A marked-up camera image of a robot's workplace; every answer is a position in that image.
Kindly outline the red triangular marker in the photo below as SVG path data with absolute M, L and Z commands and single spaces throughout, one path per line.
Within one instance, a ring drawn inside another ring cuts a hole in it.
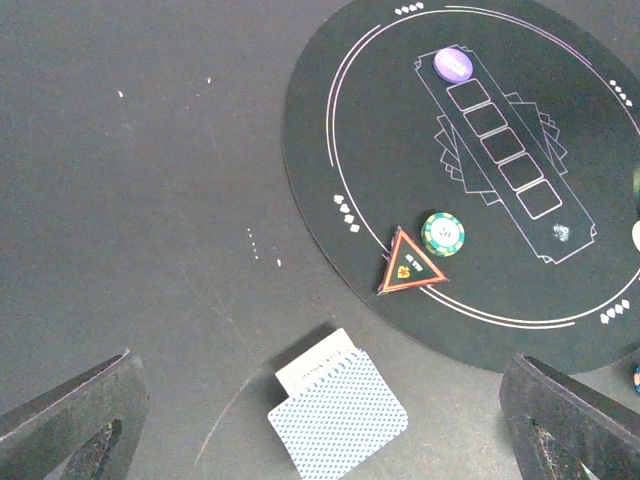
M 447 282 L 448 278 L 398 226 L 391 241 L 391 251 L 377 295 L 426 287 Z

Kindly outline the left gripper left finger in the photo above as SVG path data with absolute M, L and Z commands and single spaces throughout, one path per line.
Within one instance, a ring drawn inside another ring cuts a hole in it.
M 1 477 L 127 477 L 149 409 L 141 359 L 127 350 L 1 415 Z

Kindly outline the green chip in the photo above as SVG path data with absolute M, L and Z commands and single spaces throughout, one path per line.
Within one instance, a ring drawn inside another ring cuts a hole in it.
M 422 225 L 421 238 L 430 253 L 438 257 L 448 257 L 462 249 L 465 230 L 462 223 L 452 214 L 435 212 Z

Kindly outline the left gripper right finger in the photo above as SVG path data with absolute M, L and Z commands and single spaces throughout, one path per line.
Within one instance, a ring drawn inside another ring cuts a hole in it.
M 639 477 L 639 414 L 613 399 L 517 354 L 499 400 L 523 479 Z

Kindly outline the purple round button chip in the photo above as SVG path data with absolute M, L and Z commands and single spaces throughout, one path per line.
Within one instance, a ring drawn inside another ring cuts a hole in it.
M 436 52 L 433 59 L 436 73 L 445 81 L 458 84 L 473 76 L 473 63 L 462 50 L 453 47 L 443 48 Z

